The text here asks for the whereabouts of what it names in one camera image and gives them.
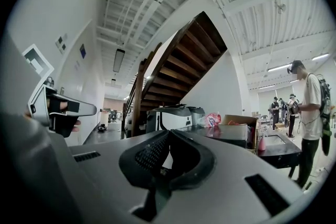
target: white t-shirt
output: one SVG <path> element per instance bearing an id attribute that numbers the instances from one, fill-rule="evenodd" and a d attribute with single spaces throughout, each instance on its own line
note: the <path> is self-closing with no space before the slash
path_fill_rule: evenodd
<path id="1" fill-rule="evenodd" d="M 311 74 L 305 79 L 304 95 L 302 104 L 321 105 L 321 88 L 318 78 Z M 302 111 L 301 112 L 302 138 L 307 140 L 317 140 L 322 135 L 322 120 L 320 111 Z"/>

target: plastic bag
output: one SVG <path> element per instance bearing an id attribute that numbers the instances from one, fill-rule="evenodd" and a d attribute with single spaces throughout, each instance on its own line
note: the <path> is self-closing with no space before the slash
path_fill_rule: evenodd
<path id="1" fill-rule="evenodd" d="M 219 125 L 221 120 L 222 119 L 218 113 L 210 113 L 207 116 L 198 119 L 197 124 L 207 128 Z"/>

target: hand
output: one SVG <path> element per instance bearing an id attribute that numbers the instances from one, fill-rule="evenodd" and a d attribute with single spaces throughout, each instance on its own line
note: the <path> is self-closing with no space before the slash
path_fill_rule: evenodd
<path id="1" fill-rule="evenodd" d="M 50 105 L 50 100 L 47 99 L 47 106 L 48 106 L 48 108 L 49 108 L 49 105 Z M 61 102 L 60 105 L 59 105 L 59 108 L 60 108 L 62 111 L 66 110 L 67 107 L 68 107 L 68 102 Z M 31 117 L 31 114 L 30 114 L 29 111 L 26 111 L 25 114 L 24 114 L 24 116 L 25 116 L 26 118 L 32 118 L 32 117 Z M 81 124 L 80 121 L 76 121 L 76 123 L 75 123 L 75 125 L 80 125 L 80 124 Z M 79 128 L 76 127 L 76 126 L 74 126 L 74 127 L 72 128 L 72 131 L 73 131 L 73 132 L 79 132 Z"/>

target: man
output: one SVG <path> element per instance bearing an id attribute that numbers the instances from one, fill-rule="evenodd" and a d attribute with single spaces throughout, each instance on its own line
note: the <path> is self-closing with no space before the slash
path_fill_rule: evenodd
<path id="1" fill-rule="evenodd" d="M 301 112 L 302 143 L 299 177 L 297 184 L 303 188 L 313 167 L 314 156 L 322 135 L 320 118 L 321 88 L 318 78 L 309 73 L 301 61 L 293 61 L 291 70 L 293 79 L 305 80 L 303 101 L 297 106 Z"/>
<path id="2" fill-rule="evenodd" d="M 271 111 L 273 115 L 273 130 L 275 130 L 275 124 L 279 122 L 279 103 L 278 98 L 275 96 L 271 105 Z"/>
<path id="3" fill-rule="evenodd" d="M 282 100 L 282 98 L 279 99 L 280 104 L 281 104 L 281 121 L 284 123 L 285 122 L 285 102 Z"/>
<path id="4" fill-rule="evenodd" d="M 293 104 L 295 102 L 295 95 L 293 93 L 290 94 L 289 96 L 289 101 L 288 101 L 288 117 L 289 117 L 289 130 L 288 130 L 288 137 L 294 138 L 295 136 L 293 135 L 293 129 L 294 129 L 294 123 L 295 123 L 295 111 L 293 109 Z"/>

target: floor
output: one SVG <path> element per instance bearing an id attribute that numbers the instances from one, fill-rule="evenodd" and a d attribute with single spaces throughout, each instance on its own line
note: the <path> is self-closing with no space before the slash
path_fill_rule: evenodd
<path id="1" fill-rule="evenodd" d="M 84 144 L 98 144 L 104 142 L 112 142 L 123 139 L 123 132 L 121 132 L 121 121 L 111 122 L 104 132 L 93 130 Z"/>
<path id="2" fill-rule="evenodd" d="M 301 148 L 301 141 L 302 141 L 302 136 L 301 133 L 298 132 L 298 127 L 299 127 L 299 122 L 300 119 L 296 118 L 295 125 L 294 125 L 294 130 L 293 130 L 293 135 L 295 136 L 294 138 L 290 138 L 292 142 L 299 148 Z M 282 132 L 283 134 L 286 134 L 288 132 L 288 128 L 281 128 L 278 130 L 279 132 Z M 269 127 L 269 132 L 273 132 L 272 127 Z M 305 188 L 311 182 L 311 185 L 309 189 L 314 189 L 318 187 L 321 183 L 323 183 L 328 176 L 329 171 L 331 170 L 335 160 L 336 160 L 336 139 L 334 137 L 335 129 L 332 130 L 332 138 L 330 142 L 330 151 L 329 155 L 325 156 L 322 147 L 321 147 L 321 142 L 319 143 L 319 148 L 315 154 L 314 158 L 314 165 L 312 172 L 310 174 L 310 177 L 305 185 Z M 288 175 L 290 168 L 284 168 L 284 169 L 278 169 L 282 174 Z M 299 174 L 299 166 L 296 167 L 294 174 L 292 176 L 292 179 L 295 180 L 298 178 Z"/>

